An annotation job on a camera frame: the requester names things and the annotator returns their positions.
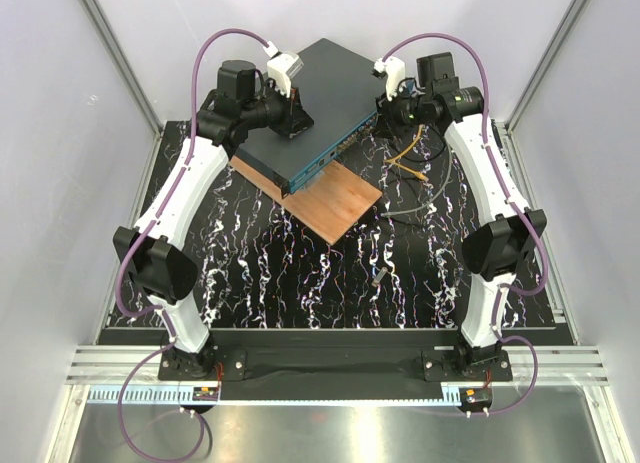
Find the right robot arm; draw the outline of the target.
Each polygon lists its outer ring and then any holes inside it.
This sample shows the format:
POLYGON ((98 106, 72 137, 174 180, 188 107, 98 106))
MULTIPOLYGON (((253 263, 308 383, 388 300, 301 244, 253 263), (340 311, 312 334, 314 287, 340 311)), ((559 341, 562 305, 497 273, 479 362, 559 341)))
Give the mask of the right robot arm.
POLYGON ((490 134, 483 92, 463 88, 453 57, 440 53, 418 59, 418 85, 407 88, 404 62, 378 59, 376 77, 385 81, 377 101, 383 122, 393 130, 414 126, 433 129, 461 164, 475 199, 479 227, 462 241, 462 256, 472 274, 466 315, 447 364, 466 379, 498 366, 501 321, 509 287, 533 252, 546 227, 546 215, 534 210, 500 160, 490 134))

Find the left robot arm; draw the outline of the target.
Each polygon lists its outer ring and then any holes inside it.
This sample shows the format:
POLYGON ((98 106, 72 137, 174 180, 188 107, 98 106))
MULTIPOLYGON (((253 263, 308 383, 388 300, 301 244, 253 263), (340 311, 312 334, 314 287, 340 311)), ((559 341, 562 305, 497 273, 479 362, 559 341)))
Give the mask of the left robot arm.
POLYGON ((133 228, 116 230, 120 259, 116 281, 125 278, 148 299, 165 324, 167 362, 196 379, 219 369, 213 338, 193 295, 198 267, 184 251, 186 236, 204 196, 250 131, 268 128, 289 140, 314 124, 292 83, 300 57, 279 53, 261 72, 244 60, 227 60, 217 86, 196 108, 178 160, 149 208, 133 228))

